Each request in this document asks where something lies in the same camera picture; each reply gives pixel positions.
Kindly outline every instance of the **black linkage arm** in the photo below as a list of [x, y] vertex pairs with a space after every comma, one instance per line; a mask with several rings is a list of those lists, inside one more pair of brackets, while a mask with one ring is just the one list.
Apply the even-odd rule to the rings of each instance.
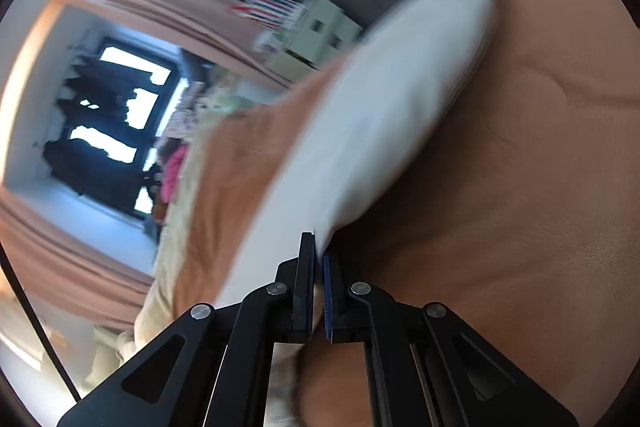
[[[312, 334], [314, 237], [275, 281], [179, 317], [58, 427], [262, 427], [274, 343]], [[398, 303], [324, 256], [325, 328], [364, 343], [374, 427], [577, 427], [574, 417], [452, 310]]]

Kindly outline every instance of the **pink curtain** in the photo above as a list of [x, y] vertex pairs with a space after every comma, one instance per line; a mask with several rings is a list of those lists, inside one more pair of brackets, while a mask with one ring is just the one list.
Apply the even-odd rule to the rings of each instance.
[[291, 83], [252, 52], [262, 27], [230, 11], [237, 0], [65, 0], [107, 20], [172, 42], [271, 88]]
[[27, 295], [128, 330], [152, 278], [63, 232], [0, 186], [0, 241]]

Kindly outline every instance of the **pink cloth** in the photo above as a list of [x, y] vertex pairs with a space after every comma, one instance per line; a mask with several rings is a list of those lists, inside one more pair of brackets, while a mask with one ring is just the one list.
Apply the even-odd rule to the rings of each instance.
[[164, 203], [169, 203], [174, 195], [178, 174], [180, 174], [180, 169], [188, 150], [188, 145], [180, 145], [164, 164], [164, 175], [162, 176], [162, 185], [160, 187], [160, 197]]
[[128, 330], [153, 279], [89, 247], [0, 187], [0, 241], [28, 295]]

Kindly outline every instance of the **metal screw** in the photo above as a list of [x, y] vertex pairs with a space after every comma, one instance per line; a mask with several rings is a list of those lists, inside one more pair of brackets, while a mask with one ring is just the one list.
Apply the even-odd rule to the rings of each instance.
[[351, 291], [356, 295], [366, 295], [371, 291], [371, 286], [366, 282], [354, 282], [351, 285]]
[[447, 314], [447, 309], [440, 303], [430, 304], [427, 308], [427, 315], [434, 319], [441, 319]]
[[191, 317], [193, 317], [197, 321], [206, 319], [210, 314], [211, 308], [206, 304], [196, 304], [193, 308], [191, 308]]
[[272, 282], [267, 286], [267, 293], [269, 295], [282, 295], [287, 291], [287, 285], [284, 282]]

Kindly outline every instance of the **white wall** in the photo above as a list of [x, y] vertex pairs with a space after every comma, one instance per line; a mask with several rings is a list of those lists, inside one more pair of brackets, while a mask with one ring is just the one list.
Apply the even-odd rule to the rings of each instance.
[[62, 130], [62, 112], [55, 107], [58, 92], [63, 80], [72, 74], [70, 65], [74, 57], [94, 53], [103, 33], [100, 18], [75, 7], [65, 7], [24, 87], [6, 159], [7, 186], [49, 175], [42, 149], [46, 141], [58, 139]]
[[142, 222], [85, 196], [54, 178], [12, 187], [33, 210], [80, 241], [142, 273], [151, 274], [155, 243]]

